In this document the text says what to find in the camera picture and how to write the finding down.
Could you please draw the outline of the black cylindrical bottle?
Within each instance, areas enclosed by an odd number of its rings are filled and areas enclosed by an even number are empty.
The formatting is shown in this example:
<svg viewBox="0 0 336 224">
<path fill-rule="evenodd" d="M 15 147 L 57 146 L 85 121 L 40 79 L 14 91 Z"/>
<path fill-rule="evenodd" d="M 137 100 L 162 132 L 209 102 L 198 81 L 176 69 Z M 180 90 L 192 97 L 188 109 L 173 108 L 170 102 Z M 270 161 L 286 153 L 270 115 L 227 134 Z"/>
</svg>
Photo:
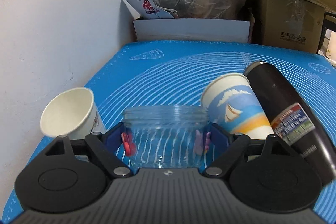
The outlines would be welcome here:
<svg viewBox="0 0 336 224">
<path fill-rule="evenodd" d="M 248 65 L 244 75 L 273 132 L 316 170 L 323 185 L 335 180 L 335 145 L 293 85 L 274 65 L 264 61 Z"/>
</svg>

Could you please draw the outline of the black metal chair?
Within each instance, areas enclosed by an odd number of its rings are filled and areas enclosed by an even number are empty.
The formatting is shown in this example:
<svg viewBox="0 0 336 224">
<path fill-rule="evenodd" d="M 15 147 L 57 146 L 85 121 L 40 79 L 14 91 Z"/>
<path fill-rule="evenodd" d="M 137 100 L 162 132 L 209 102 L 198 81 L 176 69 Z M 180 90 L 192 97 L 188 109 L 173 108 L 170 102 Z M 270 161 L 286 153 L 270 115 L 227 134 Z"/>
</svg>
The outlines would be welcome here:
<svg viewBox="0 0 336 224">
<path fill-rule="evenodd" d="M 325 12 L 318 51 L 335 60 L 335 13 Z"/>
</svg>

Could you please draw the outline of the white paper cup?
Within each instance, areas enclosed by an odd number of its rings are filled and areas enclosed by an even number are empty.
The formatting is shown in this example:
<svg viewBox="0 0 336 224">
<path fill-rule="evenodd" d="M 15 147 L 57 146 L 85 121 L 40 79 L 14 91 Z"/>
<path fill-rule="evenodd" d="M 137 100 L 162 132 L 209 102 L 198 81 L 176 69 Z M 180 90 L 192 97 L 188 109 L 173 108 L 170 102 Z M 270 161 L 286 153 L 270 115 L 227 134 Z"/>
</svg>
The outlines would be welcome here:
<svg viewBox="0 0 336 224">
<path fill-rule="evenodd" d="M 39 125 L 41 132 L 51 138 L 67 135 L 70 139 L 83 139 L 93 132 L 106 133 L 94 93 L 85 87 L 53 98 L 43 110 Z"/>
</svg>

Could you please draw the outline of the white cardboard box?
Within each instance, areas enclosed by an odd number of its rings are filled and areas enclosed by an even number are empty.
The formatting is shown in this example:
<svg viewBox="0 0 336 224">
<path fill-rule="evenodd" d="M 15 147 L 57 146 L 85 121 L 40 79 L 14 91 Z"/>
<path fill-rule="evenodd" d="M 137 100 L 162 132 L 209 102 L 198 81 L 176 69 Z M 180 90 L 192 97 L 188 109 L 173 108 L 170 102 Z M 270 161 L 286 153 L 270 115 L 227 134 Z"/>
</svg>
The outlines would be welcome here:
<svg viewBox="0 0 336 224">
<path fill-rule="evenodd" d="M 249 43 L 254 18 L 229 19 L 176 18 L 174 10 L 163 9 L 153 0 L 124 0 L 140 15 L 133 21 L 139 42 L 150 40 L 204 40 L 208 42 Z"/>
</svg>

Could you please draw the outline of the lower brown cardboard box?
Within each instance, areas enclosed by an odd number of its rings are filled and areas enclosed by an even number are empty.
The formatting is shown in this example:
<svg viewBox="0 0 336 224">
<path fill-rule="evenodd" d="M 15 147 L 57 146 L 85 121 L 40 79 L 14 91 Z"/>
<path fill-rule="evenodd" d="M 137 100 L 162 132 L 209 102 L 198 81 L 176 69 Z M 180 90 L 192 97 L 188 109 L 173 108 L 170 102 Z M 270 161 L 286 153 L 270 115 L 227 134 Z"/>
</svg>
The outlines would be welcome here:
<svg viewBox="0 0 336 224">
<path fill-rule="evenodd" d="M 251 0 L 252 43 L 317 53 L 325 8 L 306 0 Z"/>
</svg>

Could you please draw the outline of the clear glass jar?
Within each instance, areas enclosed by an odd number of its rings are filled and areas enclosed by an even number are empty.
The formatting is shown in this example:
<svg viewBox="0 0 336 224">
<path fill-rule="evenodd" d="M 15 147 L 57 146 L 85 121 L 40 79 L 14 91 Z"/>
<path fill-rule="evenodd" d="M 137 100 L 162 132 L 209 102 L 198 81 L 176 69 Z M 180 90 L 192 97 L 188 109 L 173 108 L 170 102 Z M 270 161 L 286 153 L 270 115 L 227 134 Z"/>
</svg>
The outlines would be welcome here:
<svg viewBox="0 0 336 224">
<path fill-rule="evenodd" d="M 202 165 L 209 127 L 200 106 L 154 105 L 126 108 L 123 146 L 131 167 L 198 168 Z"/>
</svg>

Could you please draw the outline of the sailboat print paper cup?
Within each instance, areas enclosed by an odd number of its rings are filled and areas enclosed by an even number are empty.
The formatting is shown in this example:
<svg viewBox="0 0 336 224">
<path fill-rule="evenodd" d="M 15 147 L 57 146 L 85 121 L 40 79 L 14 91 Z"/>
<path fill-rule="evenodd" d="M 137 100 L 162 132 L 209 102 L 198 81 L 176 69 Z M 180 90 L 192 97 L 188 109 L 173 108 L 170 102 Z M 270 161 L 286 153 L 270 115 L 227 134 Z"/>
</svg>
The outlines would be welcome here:
<svg viewBox="0 0 336 224">
<path fill-rule="evenodd" d="M 230 134 L 246 134 L 258 140 L 274 134 L 243 74 L 227 73 L 214 79 L 203 91 L 201 105 L 207 110 L 210 121 Z"/>
</svg>

